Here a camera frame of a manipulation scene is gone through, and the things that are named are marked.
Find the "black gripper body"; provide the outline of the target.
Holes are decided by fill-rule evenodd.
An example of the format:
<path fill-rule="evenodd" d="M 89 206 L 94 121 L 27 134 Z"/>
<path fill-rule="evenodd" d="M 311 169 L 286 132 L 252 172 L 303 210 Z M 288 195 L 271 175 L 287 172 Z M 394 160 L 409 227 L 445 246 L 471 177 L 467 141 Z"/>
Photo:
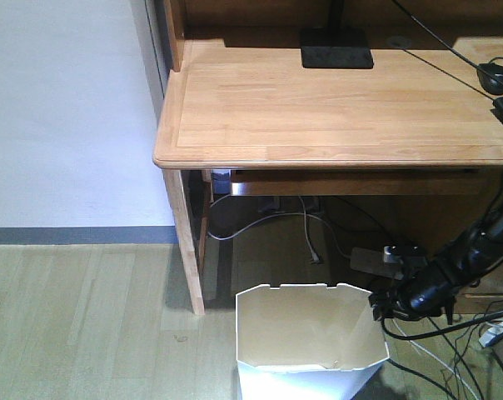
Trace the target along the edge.
<path fill-rule="evenodd" d="M 394 291 L 372 292 L 368 298 L 375 321 L 397 318 L 402 321 L 417 321 L 418 316 L 403 307 Z"/>

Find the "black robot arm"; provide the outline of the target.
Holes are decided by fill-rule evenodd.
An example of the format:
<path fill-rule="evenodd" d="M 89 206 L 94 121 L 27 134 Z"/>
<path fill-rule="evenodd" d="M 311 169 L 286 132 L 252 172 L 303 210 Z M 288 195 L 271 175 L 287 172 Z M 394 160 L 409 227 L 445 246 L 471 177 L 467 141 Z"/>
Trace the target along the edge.
<path fill-rule="evenodd" d="M 369 303 L 377 321 L 419 321 L 445 314 L 452 320 L 458 292 L 503 263 L 503 172 L 498 193 L 483 216 L 428 259 L 418 247 L 388 246 L 386 263 L 401 269 L 399 282 L 373 292 Z"/>

